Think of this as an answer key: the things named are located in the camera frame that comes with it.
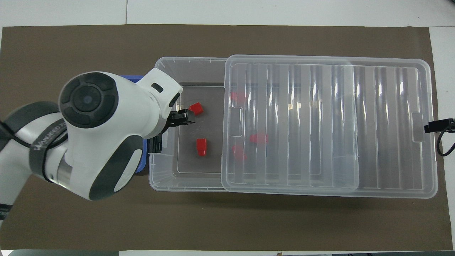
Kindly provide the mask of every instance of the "round button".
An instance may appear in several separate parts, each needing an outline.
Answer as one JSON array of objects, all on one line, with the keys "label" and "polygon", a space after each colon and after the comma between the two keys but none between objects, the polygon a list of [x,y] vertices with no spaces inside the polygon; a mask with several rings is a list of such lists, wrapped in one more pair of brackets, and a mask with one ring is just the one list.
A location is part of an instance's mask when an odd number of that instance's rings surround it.
[{"label": "round button", "polygon": [[74,106],[82,112],[90,112],[101,103],[101,94],[93,86],[82,86],[74,92]]}]

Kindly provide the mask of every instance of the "black cable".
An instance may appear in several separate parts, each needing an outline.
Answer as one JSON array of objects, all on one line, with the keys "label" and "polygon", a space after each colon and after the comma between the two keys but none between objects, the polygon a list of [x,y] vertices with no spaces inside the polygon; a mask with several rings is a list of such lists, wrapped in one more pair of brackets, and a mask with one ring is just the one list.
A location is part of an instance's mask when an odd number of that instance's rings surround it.
[{"label": "black cable", "polygon": [[438,154],[442,157],[444,156],[448,156],[450,153],[452,153],[452,151],[455,149],[455,143],[452,145],[452,147],[450,147],[450,149],[445,152],[445,153],[442,153],[442,150],[441,150],[441,147],[440,147],[440,144],[441,144],[441,139],[442,139],[442,135],[444,135],[445,132],[447,132],[447,130],[452,130],[455,128],[455,122],[449,124],[446,128],[444,128],[444,130],[441,131],[441,133],[439,134],[439,137],[438,137],[438,140],[436,141],[436,151],[438,151]]},{"label": "black cable", "polygon": [[[0,120],[0,129],[2,129],[4,132],[6,132],[6,134],[11,138],[13,139],[14,141],[16,141],[17,143],[21,144],[22,146],[26,147],[26,148],[29,148],[30,147],[30,144],[28,144],[27,142],[23,141],[22,139],[20,139],[19,137],[17,137],[14,132],[4,123]],[[58,145],[62,144],[63,142],[65,142],[66,140],[68,139],[68,134],[65,134],[64,136],[62,136],[60,139],[54,141],[48,149],[51,149],[51,148],[55,148],[57,147]]]}]

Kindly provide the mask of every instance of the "black circular button pad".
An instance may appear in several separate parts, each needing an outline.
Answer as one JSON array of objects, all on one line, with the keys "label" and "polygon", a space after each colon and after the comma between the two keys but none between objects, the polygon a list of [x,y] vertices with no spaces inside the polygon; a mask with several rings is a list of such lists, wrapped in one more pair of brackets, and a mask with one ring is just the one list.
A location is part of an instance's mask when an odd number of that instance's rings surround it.
[{"label": "black circular button pad", "polygon": [[60,94],[63,117],[79,128],[93,128],[105,123],[114,114],[118,92],[114,79],[92,72],[75,77]]}]

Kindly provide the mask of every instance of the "white tile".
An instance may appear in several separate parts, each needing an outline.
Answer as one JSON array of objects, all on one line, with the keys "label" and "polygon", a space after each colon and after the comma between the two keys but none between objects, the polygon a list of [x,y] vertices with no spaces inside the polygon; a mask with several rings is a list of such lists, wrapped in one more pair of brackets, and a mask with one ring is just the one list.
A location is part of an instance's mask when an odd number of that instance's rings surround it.
[{"label": "white tile", "polygon": [[455,26],[449,0],[128,0],[127,24]]},{"label": "white tile", "polygon": [[124,24],[126,0],[0,0],[0,26]]},{"label": "white tile", "polygon": [[[438,119],[455,118],[453,110],[455,97],[455,27],[430,28],[430,38],[435,64]],[[443,151],[447,151],[454,142],[455,136],[453,134],[445,134],[442,139]],[[450,222],[452,223],[452,242],[455,244],[455,153],[444,157],[444,169]]]}]

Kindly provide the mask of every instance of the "black clip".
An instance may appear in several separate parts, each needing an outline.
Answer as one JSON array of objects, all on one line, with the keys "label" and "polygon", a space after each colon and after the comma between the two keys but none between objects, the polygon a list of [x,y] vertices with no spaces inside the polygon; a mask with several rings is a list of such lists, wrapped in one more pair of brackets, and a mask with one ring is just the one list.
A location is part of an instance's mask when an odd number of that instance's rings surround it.
[{"label": "black clip", "polygon": [[163,133],[167,131],[169,127],[176,127],[179,125],[189,125],[195,123],[194,113],[189,109],[181,109],[179,111],[171,111],[169,117],[166,120],[166,125],[163,130],[157,136],[149,139],[149,152],[150,153],[161,153]]},{"label": "black clip", "polygon": [[[454,122],[453,118],[436,120],[429,122],[427,125],[424,126],[425,133],[438,133],[442,132],[445,128],[451,125]],[[455,129],[447,129],[446,132],[448,133],[455,133]]]}]

